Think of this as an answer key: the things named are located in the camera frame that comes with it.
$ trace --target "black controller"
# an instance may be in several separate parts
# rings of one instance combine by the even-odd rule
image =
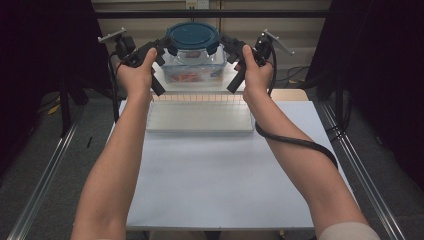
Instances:
[[[120,60],[122,60],[123,64],[130,67],[139,67],[143,64],[144,59],[146,57],[147,52],[151,48],[156,48],[157,57],[156,62],[159,66],[165,64],[165,60],[162,58],[162,55],[165,54],[164,48],[171,46],[172,39],[168,36],[165,36],[162,39],[157,39],[153,42],[148,42],[142,47],[135,49],[134,41],[131,37],[125,36],[122,37],[116,45],[116,53]],[[156,79],[156,77],[152,74],[152,89],[156,93],[157,96],[162,95],[165,92],[165,89],[162,87],[160,82]]]
[[[243,46],[246,45],[246,43],[238,40],[237,38],[229,37],[223,33],[219,35],[218,42],[224,46],[224,51],[229,54],[227,58],[229,63],[233,64],[237,59],[239,60],[238,65],[241,68],[227,87],[228,91],[235,93],[245,79],[246,63],[243,57]],[[256,42],[255,49],[252,48],[253,57],[255,58],[258,66],[264,66],[266,64],[266,60],[270,56],[267,43],[269,43],[267,38],[261,36]]]

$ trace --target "sleeve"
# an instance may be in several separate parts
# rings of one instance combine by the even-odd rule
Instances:
[[[358,222],[334,224],[322,232],[319,240],[379,240],[377,233],[368,225]]]

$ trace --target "hand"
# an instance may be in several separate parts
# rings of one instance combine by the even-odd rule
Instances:
[[[247,100],[252,94],[266,93],[269,80],[272,78],[273,67],[268,62],[265,66],[259,67],[253,57],[252,49],[248,45],[243,47],[243,56],[247,67],[243,98]]]
[[[128,93],[128,97],[137,96],[150,92],[152,85],[152,65],[155,62],[157,51],[151,48],[141,66],[137,68],[120,65],[118,68],[118,77],[123,87]]]

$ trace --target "skin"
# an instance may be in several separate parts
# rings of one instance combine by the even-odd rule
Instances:
[[[268,96],[271,64],[258,67],[248,46],[243,53],[247,65],[243,98],[259,126],[269,133],[311,141]],[[142,159],[151,100],[151,67],[156,54],[151,49],[138,68],[119,68],[119,79],[128,92],[127,104],[84,185],[71,239],[125,239],[127,215]],[[324,154],[288,143],[268,139],[267,142],[305,198],[318,237],[333,224],[368,224],[339,172]]]

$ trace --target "black backdrop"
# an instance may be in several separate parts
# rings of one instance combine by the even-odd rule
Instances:
[[[337,77],[399,165],[424,190],[424,2],[333,0],[307,82]]]
[[[89,13],[90,0],[2,1],[0,175],[35,123],[42,96],[58,91],[61,78],[110,88],[106,47]]]

